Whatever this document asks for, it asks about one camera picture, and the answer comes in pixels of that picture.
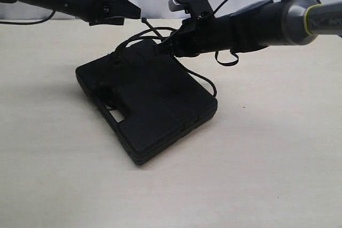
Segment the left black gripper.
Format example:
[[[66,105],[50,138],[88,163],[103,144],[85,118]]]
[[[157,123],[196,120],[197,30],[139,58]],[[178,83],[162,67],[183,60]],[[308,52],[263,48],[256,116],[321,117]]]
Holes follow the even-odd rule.
[[[141,9],[129,0],[66,0],[66,11],[89,26],[123,26],[123,18],[141,18]]]

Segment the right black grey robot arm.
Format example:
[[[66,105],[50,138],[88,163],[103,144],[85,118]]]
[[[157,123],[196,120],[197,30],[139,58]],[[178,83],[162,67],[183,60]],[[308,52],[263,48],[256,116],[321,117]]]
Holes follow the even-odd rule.
[[[224,50],[247,53],[269,46],[307,45],[319,35],[341,35],[341,2],[264,0],[221,17],[184,22],[153,51],[175,57]]]

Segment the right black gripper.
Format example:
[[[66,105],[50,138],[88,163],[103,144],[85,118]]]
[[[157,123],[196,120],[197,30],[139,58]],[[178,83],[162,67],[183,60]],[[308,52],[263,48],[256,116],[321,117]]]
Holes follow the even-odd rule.
[[[153,47],[156,56],[196,57],[227,49],[227,16],[183,24],[176,32]]]

